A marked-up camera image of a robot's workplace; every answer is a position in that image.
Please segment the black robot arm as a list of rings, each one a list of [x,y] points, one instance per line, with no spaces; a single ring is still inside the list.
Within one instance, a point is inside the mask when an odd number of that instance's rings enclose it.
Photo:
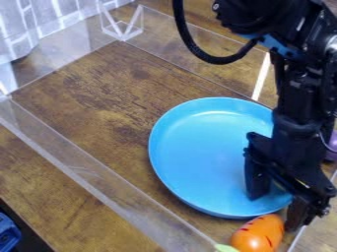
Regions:
[[[256,199],[275,181],[294,195],[294,231],[329,213],[337,195],[321,170],[337,115],[337,16],[322,0],[215,0],[211,8],[231,32],[270,50],[274,128],[268,137],[247,135],[246,188]]]

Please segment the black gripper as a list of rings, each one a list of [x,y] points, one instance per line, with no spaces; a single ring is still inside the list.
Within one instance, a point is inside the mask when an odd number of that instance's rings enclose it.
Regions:
[[[268,194],[275,181],[293,195],[284,222],[287,232],[298,231],[315,216],[323,216],[337,195],[337,188],[321,170],[333,125],[331,117],[299,121],[274,112],[271,136],[246,134],[246,194],[251,201],[259,199]]]

